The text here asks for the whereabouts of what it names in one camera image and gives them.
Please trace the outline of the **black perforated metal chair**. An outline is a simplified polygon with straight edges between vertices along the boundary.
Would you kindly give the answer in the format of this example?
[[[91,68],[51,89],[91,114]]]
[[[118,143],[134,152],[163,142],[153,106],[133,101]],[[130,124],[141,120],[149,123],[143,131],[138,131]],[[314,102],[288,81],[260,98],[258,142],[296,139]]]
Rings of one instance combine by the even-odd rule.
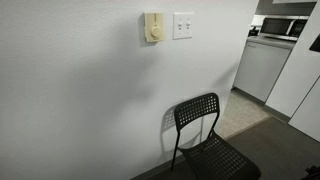
[[[209,114],[216,118],[207,138],[190,148],[181,148],[181,130]],[[173,112],[177,131],[171,169],[180,151],[199,180],[259,180],[261,170],[248,157],[226,142],[214,130],[220,116],[219,96],[210,92],[178,104]]]

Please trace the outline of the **white kitchen base cabinet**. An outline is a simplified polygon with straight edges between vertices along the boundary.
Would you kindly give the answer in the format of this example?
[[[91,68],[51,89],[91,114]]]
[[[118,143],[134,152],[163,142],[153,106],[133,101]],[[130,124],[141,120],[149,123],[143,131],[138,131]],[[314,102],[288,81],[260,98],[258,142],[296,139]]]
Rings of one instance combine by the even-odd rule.
[[[233,86],[265,102],[295,42],[248,37]]]

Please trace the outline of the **small black countertop appliance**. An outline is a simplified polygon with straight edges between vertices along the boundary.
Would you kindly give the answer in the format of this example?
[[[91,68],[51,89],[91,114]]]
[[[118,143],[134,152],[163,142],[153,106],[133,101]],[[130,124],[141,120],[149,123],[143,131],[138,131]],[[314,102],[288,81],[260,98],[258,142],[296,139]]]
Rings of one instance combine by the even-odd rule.
[[[259,29],[255,26],[251,30],[249,30],[248,37],[250,36],[258,36]]]

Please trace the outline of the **stainless steel microwave oven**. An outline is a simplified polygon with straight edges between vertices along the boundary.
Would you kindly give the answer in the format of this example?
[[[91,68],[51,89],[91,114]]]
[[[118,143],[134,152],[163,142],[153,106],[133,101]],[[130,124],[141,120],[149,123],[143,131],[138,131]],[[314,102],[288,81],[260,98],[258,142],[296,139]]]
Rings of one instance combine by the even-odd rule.
[[[263,20],[260,34],[266,37],[297,41],[308,19],[308,16],[268,15]]]

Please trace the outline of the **dark object floor corner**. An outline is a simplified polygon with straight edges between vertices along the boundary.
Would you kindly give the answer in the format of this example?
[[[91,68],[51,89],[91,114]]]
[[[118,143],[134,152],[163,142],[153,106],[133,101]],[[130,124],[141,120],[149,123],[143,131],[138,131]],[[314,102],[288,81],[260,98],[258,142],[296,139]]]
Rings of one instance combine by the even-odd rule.
[[[306,169],[307,175],[301,180],[320,180],[320,166],[311,166]]]

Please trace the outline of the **beige wall thermostat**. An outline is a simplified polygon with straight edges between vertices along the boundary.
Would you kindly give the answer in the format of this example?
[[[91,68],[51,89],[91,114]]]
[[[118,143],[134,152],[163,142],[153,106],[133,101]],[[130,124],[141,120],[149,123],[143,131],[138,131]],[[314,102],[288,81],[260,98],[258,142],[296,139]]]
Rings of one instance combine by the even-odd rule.
[[[144,34],[147,42],[159,42],[164,39],[163,14],[144,14]]]

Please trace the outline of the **white double switch plate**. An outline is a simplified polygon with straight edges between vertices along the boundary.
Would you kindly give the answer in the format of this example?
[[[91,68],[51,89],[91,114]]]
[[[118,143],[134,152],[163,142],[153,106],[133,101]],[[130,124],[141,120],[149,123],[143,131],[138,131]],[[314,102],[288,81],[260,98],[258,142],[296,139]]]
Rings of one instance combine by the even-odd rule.
[[[173,13],[173,39],[187,39],[193,37],[193,19],[194,12],[174,12]],[[178,28],[178,24],[182,23],[181,30]],[[190,22],[190,28],[186,28],[186,23]]]

